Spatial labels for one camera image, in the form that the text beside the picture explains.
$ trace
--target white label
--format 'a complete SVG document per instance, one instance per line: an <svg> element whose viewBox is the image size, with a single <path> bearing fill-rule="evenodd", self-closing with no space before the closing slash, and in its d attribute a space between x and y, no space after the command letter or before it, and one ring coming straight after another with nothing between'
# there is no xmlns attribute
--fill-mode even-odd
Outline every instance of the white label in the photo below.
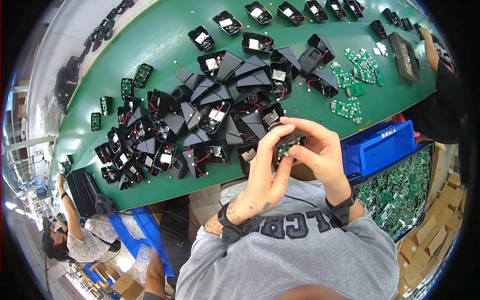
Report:
<svg viewBox="0 0 480 300"><path fill-rule="evenodd" d="M283 11L283 14L287 17L290 17L291 15L293 15L293 12L290 8L287 8L286 10Z"/></svg>
<svg viewBox="0 0 480 300"><path fill-rule="evenodd" d="M205 62L207 64L207 67L208 67L209 70L213 70L214 67L218 67L215 63L216 59L207 59L207 60L205 60Z"/></svg>
<svg viewBox="0 0 480 300"><path fill-rule="evenodd" d="M391 135L391 134L394 133L395 131L396 131L396 129L393 128L392 130L389 130L389 131L383 133L383 134L382 134L382 138L385 138L385 137Z"/></svg>
<svg viewBox="0 0 480 300"><path fill-rule="evenodd" d="M260 42L258 41L258 39L253 39L253 38L251 38L251 39L248 41L248 48L258 50L258 49L259 49L259 48L258 48L258 44L259 44L259 43L260 43Z"/></svg>
<svg viewBox="0 0 480 300"><path fill-rule="evenodd" d="M224 112L218 111L216 109L212 109L210 114L208 114L208 117L211 119L214 119L215 121L221 121L223 120L223 116L225 116Z"/></svg>
<svg viewBox="0 0 480 300"><path fill-rule="evenodd" d="M122 161L122 163L126 163L128 161L128 158L125 154L122 154L120 155L120 160Z"/></svg>
<svg viewBox="0 0 480 300"><path fill-rule="evenodd" d="M226 20L223 20L223 21L219 21L218 23L220 24L220 27L227 27L227 26L230 26L230 25L233 24L231 19L226 19Z"/></svg>
<svg viewBox="0 0 480 300"><path fill-rule="evenodd" d="M195 39L195 42L202 44L205 39L208 37L204 32L200 33L200 35Z"/></svg>
<svg viewBox="0 0 480 300"><path fill-rule="evenodd" d="M258 18L258 16L261 15L262 13L263 13L263 11L261 9L259 9L258 7L255 7L253 12L251 12L250 14L252 16L254 16L255 18Z"/></svg>
<svg viewBox="0 0 480 300"><path fill-rule="evenodd" d="M169 154L162 154L160 156L160 162L164 164L170 164L171 161L172 161L172 156Z"/></svg>
<svg viewBox="0 0 480 300"><path fill-rule="evenodd" d="M147 167L151 167L151 166L152 166L152 162L153 162L153 160L150 158L150 156L147 156L147 157L145 158L145 165L146 165Z"/></svg>

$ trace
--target wristwatch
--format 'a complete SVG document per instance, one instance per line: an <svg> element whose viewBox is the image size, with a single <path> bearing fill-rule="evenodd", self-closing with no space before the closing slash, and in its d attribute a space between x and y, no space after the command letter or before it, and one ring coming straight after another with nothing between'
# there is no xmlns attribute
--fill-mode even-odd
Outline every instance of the wristwatch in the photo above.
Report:
<svg viewBox="0 0 480 300"><path fill-rule="evenodd" d="M330 214L332 215L330 223L332 223L334 227L343 227L348 225L348 218L350 217L350 206L355 203L355 198L357 197L352 186L350 186L350 189L350 197L337 206L331 205L328 199L325 198L327 206L328 208L330 208Z"/></svg>
<svg viewBox="0 0 480 300"><path fill-rule="evenodd" d="M242 232L240 228L227 219L227 208L228 203L222 206L218 212L218 221L223 225L221 235L222 242L228 246L238 240L241 237Z"/></svg>

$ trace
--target pile of circuit boards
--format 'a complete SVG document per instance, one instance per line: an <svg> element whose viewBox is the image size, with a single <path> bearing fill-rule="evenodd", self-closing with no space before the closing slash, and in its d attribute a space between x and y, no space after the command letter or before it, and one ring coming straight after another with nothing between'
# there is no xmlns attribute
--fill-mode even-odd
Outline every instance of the pile of circuit boards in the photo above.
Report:
<svg viewBox="0 0 480 300"><path fill-rule="evenodd" d="M333 113L353 120L354 123L361 123L360 104L357 97L365 94L364 82L369 84L377 83L385 85L380 67L365 49L360 49L356 54L352 49L345 50L345 56L354 64L353 72L344 72L336 61L330 64L333 75L336 77L339 88L345 88L348 102L332 101L330 109Z"/></svg>
<svg viewBox="0 0 480 300"><path fill-rule="evenodd" d="M433 143L396 167L355 187L372 219L397 242L422 222L429 193Z"/></svg>

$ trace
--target label on bin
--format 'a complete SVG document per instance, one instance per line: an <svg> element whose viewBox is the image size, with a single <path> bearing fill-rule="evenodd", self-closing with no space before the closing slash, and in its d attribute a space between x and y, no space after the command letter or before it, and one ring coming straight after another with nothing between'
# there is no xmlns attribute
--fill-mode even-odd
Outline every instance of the label on bin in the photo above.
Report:
<svg viewBox="0 0 480 300"><path fill-rule="evenodd" d="M382 134L382 138L384 138L384 137L387 137L387 136L391 135L391 134L392 134L392 133L394 133L395 131L396 131L396 129L395 129L395 128L393 128L392 130L389 130L389 131L387 131L387 132L383 133L383 134Z"/></svg>

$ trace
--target black cable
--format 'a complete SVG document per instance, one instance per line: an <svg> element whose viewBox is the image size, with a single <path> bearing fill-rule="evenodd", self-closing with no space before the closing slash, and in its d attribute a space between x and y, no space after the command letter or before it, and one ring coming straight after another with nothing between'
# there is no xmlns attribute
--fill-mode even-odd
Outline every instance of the black cable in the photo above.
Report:
<svg viewBox="0 0 480 300"><path fill-rule="evenodd" d="M311 202L308 202L307 200L303 200L303 199L299 199L299 198L295 198L295 197L292 197L292 196L288 196L288 195L285 195L285 197L288 197L288 198L291 198L291 199L294 199L294 200L298 200L298 201L303 201L305 203L308 203L310 204L311 206L315 207L316 209L319 209L316 205L314 205L313 203Z"/></svg>

